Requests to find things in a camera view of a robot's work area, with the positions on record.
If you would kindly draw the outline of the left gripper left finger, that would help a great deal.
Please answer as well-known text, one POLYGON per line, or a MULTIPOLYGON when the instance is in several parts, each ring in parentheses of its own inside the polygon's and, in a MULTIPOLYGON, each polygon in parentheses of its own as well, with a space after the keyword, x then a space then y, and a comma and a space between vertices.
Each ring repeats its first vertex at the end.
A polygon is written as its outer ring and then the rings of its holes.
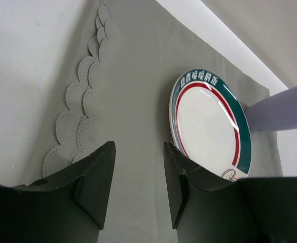
POLYGON ((109 141, 30 185, 0 185, 0 242, 97 242, 115 158, 109 141))

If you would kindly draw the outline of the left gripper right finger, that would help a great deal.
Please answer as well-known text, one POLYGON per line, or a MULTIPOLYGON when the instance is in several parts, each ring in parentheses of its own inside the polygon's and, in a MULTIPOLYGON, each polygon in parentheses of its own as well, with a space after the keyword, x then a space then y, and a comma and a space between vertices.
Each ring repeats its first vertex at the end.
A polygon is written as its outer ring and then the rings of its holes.
POLYGON ((297 177, 225 180, 164 143, 179 242, 297 242, 297 177))

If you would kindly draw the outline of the white plate green red rim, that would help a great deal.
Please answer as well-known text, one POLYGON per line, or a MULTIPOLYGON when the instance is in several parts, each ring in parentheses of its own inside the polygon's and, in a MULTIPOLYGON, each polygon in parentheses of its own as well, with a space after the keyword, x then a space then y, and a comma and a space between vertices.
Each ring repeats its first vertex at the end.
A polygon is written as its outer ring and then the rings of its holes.
POLYGON ((235 182, 251 168, 252 145, 244 110, 230 87, 205 69, 184 72, 169 101, 173 142, 186 157, 235 182))

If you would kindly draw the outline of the grey cloth placemat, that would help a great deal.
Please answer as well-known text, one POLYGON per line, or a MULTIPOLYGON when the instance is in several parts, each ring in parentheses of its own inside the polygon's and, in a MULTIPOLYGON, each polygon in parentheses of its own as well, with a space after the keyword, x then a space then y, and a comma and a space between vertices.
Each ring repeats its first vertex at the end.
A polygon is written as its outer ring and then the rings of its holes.
POLYGON ((221 77, 244 108, 269 97, 157 1, 89 1, 49 103, 42 175, 84 158, 107 141, 116 163, 99 242, 177 242, 163 143, 168 106, 186 70, 221 77))

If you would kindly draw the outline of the purple plastic cup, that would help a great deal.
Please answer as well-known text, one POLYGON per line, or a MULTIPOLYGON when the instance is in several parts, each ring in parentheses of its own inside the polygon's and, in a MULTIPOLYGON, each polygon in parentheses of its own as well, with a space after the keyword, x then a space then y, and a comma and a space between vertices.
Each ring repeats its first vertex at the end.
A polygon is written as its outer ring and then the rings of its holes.
POLYGON ((297 86, 253 104, 245 116, 252 131, 297 129, 297 86))

